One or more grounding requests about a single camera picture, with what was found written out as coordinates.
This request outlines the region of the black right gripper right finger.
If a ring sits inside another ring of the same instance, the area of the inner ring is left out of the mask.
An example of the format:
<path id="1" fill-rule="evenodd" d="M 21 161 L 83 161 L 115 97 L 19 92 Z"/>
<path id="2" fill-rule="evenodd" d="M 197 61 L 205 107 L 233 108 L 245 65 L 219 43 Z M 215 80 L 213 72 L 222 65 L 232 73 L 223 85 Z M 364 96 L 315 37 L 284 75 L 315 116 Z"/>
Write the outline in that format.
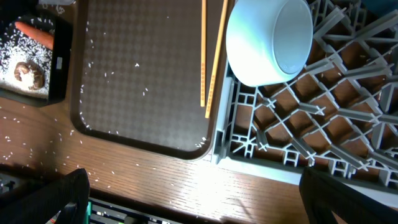
<path id="1" fill-rule="evenodd" d="M 299 191 L 310 223 L 397 223 L 397 211 L 311 167 L 303 170 Z"/>

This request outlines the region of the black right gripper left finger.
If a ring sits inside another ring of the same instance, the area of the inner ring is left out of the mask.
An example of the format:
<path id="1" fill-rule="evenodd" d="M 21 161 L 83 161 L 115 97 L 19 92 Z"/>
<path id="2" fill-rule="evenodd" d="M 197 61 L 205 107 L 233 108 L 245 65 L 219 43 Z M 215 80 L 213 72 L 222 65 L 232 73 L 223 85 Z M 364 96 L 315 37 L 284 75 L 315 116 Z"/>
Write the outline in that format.
<path id="1" fill-rule="evenodd" d="M 84 169 L 44 183 L 38 180 L 12 180 L 1 192 L 1 223 L 83 223 L 86 217 L 90 183 Z"/>

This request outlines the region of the light blue rice bowl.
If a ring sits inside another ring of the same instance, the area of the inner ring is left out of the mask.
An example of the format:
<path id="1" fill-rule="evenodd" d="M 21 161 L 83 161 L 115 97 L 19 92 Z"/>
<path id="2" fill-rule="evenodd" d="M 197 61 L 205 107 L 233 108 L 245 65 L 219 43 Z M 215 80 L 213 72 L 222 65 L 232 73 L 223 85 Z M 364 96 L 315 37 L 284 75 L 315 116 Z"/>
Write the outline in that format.
<path id="1" fill-rule="evenodd" d="M 313 41 L 305 0 L 238 0 L 228 20 L 226 53 L 246 86 L 283 83 L 304 68 Z"/>

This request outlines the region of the orange carrot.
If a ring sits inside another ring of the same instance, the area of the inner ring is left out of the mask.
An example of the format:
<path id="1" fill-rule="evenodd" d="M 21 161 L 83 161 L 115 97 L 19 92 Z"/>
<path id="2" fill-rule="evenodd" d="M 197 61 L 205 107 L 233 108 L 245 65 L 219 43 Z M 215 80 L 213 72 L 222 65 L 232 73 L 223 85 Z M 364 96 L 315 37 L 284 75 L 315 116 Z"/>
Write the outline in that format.
<path id="1" fill-rule="evenodd" d="M 15 22 L 14 24 L 26 36 L 42 44 L 44 47 L 53 50 L 54 36 L 52 34 L 36 29 L 23 22 Z"/>

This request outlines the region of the wooden chopstick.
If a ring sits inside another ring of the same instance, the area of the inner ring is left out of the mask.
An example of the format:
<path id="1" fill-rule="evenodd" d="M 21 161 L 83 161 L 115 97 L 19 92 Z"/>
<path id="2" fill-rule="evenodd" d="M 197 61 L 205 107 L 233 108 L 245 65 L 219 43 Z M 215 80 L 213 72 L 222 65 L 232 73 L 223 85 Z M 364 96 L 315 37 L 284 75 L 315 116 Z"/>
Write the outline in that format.
<path id="1" fill-rule="evenodd" d="M 206 0 L 201 0 L 201 75 L 200 106 L 205 106 L 206 94 Z"/>
<path id="2" fill-rule="evenodd" d="M 224 25 L 225 25 L 225 20 L 226 20 L 228 2 L 229 2 L 228 0 L 223 1 L 223 7 L 221 10 L 221 17 L 220 17 L 219 28 L 218 28 L 218 36 L 217 36 L 216 47 L 215 47 L 215 56 L 214 56 L 213 67 L 212 67 L 212 71 L 211 71 L 210 89 L 208 92 L 208 100 L 207 100 L 206 110 L 205 110 L 205 118 L 209 118 L 210 113 L 211 113 L 213 95 L 215 92 L 215 83 L 216 83 L 216 76 L 217 76 L 217 70 L 218 70 L 218 62 L 220 59 L 221 44 L 223 41 Z"/>

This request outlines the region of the blue plate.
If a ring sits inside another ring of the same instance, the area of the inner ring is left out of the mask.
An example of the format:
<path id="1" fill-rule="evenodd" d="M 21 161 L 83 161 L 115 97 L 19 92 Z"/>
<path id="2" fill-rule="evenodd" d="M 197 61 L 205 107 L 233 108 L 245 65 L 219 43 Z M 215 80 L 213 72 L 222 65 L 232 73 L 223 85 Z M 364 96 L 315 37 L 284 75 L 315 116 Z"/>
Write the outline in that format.
<path id="1" fill-rule="evenodd" d="M 383 17 L 390 13 L 397 15 L 397 0 L 362 0 L 366 9 L 376 15 Z"/>

